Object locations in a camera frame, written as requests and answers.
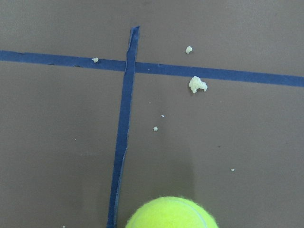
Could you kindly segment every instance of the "horizontal blue tape strip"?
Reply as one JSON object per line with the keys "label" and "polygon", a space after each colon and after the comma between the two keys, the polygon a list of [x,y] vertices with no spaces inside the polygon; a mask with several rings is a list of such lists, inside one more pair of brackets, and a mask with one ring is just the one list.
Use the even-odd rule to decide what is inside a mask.
{"label": "horizontal blue tape strip", "polygon": [[304,87],[304,77],[255,73],[236,70],[221,70],[191,66],[174,66],[164,64],[136,63],[136,72],[156,75],[199,76],[210,79],[254,82],[284,86]]}
{"label": "horizontal blue tape strip", "polygon": [[132,92],[135,75],[135,61],[138,39],[139,27],[133,27],[131,29],[129,48],[127,51],[126,68],[123,77],[123,90],[122,99],[120,103],[107,228],[117,227],[120,186],[124,169],[124,158],[128,148],[128,133],[131,115]]}
{"label": "horizontal blue tape strip", "polygon": [[58,56],[38,53],[19,53],[13,51],[0,51],[0,61],[46,64],[68,67],[83,67],[102,70],[125,70],[125,61],[100,59],[94,63],[92,58]]}
{"label": "horizontal blue tape strip", "polygon": [[[91,58],[59,56],[37,53],[18,53],[13,51],[0,51],[0,61],[36,63],[46,65],[84,67],[102,70],[124,71],[125,62],[118,60],[100,59],[94,63]],[[304,87],[304,77],[256,73],[247,71],[212,69],[191,66],[175,66],[154,63],[136,63],[136,73],[172,75],[172,76],[198,76],[203,78],[265,83],[283,86]]]}

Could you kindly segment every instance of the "large white crumb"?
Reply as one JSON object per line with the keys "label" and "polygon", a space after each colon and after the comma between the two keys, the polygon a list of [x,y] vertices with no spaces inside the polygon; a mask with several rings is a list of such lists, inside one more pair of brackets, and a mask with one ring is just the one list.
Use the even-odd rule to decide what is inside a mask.
{"label": "large white crumb", "polygon": [[191,46],[188,46],[188,47],[186,48],[186,53],[189,54],[192,50],[193,50],[192,47],[191,47]]}
{"label": "large white crumb", "polygon": [[204,92],[208,89],[205,82],[202,82],[199,77],[194,76],[189,82],[189,88],[193,93],[196,93],[198,89],[203,89]]}
{"label": "large white crumb", "polygon": [[99,59],[98,58],[92,58],[92,60],[93,60],[94,63],[97,63]]}

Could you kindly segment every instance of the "blue painter's tape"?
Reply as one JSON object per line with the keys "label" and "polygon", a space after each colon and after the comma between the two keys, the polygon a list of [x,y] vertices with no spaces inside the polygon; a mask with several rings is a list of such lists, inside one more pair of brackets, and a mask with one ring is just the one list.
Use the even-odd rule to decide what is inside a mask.
{"label": "blue painter's tape", "polygon": [[120,186],[124,168],[124,158],[128,147],[128,132],[130,124],[132,91],[135,74],[135,61],[139,39],[139,26],[131,29],[129,48],[125,65],[122,99],[116,140],[116,151],[112,176],[111,196],[108,212],[107,228],[117,227],[117,212]]}
{"label": "blue painter's tape", "polygon": [[304,77],[275,75],[265,73],[254,73],[236,70],[221,70],[190,66],[174,66],[152,63],[136,63],[137,73],[157,74],[157,75],[172,75],[172,76],[199,76],[203,78],[255,82],[265,84],[275,84],[284,86],[299,86],[304,87]]}
{"label": "blue painter's tape", "polygon": [[58,56],[38,53],[0,51],[0,61],[46,64],[68,67],[83,67],[102,70],[125,70],[125,61],[100,59],[94,63],[91,58]]}

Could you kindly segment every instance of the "yellow-green tennis ball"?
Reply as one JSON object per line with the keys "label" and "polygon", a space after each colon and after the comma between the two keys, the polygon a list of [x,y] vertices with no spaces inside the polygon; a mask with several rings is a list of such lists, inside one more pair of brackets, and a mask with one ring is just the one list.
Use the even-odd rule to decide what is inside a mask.
{"label": "yellow-green tennis ball", "polygon": [[218,228],[214,218],[188,199],[160,197],[141,206],[126,228]]}

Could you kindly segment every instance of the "small white crumb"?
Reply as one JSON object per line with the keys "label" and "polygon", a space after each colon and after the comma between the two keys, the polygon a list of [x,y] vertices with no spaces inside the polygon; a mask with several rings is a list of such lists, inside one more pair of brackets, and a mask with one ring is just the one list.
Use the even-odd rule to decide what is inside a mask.
{"label": "small white crumb", "polygon": [[92,58],[92,60],[93,60],[94,63],[97,63],[99,58]]}
{"label": "small white crumb", "polygon": [[191,47],[191,46],[188,46],[188,47],[186,48],[186,53],[189,54],[192,50],[193,50],[192,47]]}
{"label": "small white crumb", "polygon": [[202,82],[199,77],[194,76],[189,82],[189,88],[193,93],[196,93],[198,89],[203,89],[204,92],[208,89],[205,82]]}

